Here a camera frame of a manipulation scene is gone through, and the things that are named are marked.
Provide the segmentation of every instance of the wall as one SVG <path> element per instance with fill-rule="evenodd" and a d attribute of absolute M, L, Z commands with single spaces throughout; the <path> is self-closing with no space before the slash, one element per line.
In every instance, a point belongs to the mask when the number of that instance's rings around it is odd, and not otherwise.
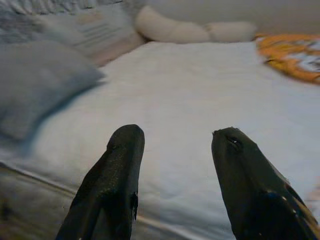
<path fill-rule="evenodd" d="M 320 0 L 148 0 L 160 13 L 200 24 L 255 22 L 268 33 L 320 34 Z"/>

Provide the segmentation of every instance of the bed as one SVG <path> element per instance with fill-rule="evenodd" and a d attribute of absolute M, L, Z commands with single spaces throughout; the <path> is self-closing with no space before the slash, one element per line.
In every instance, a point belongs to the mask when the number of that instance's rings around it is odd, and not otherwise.
<path fill-rule="evenodd" d="M 28 141 L 1 142 L 8 232 L 53 239 L 85 174 L 126 124 L 145 133 L 132 239 L 234 239 L 214 130 L 245 132 L 304 200 L 315 188 L 319 88 L 262 64 L 254 42 L 149 42 L 100 71 L 101 84 L 48 116 Z"/>

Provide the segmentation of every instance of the cylindrical bolster pillow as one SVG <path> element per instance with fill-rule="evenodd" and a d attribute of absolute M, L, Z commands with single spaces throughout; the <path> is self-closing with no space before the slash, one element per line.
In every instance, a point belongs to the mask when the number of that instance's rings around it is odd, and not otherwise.
<path fill-rule="evenodd" d="M 202 26 L 167 18 L 150 6 L 145 6 L 139 12 L 135 27 L 146 38 L 158 42 L 186 44 L 211 41 L 209 33 Z"/>
<path fill-rule="evenodd" d="M 205 26 L 212 42 L 250 42 L 254 39 L 257 27 L 251 22 L 212 22 Z"/>

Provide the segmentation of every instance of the gray pillow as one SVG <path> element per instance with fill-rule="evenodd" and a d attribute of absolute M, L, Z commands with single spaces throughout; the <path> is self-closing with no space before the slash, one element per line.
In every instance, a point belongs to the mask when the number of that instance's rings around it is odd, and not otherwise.
<path fill-rule="evenodd" d="M 38 120 L 104 77 L 78 52 L 54 41 L 0 48 L 0 133 L 25 139 Z"/>

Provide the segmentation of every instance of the orange patterned fabric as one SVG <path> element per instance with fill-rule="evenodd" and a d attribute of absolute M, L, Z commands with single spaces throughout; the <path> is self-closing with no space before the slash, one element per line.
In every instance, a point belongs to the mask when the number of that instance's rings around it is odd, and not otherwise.
<path fill-rule="evenodd" d="M 320 84 L 320 34 L 258 34 L 266 64 L 299 80 Z"/>

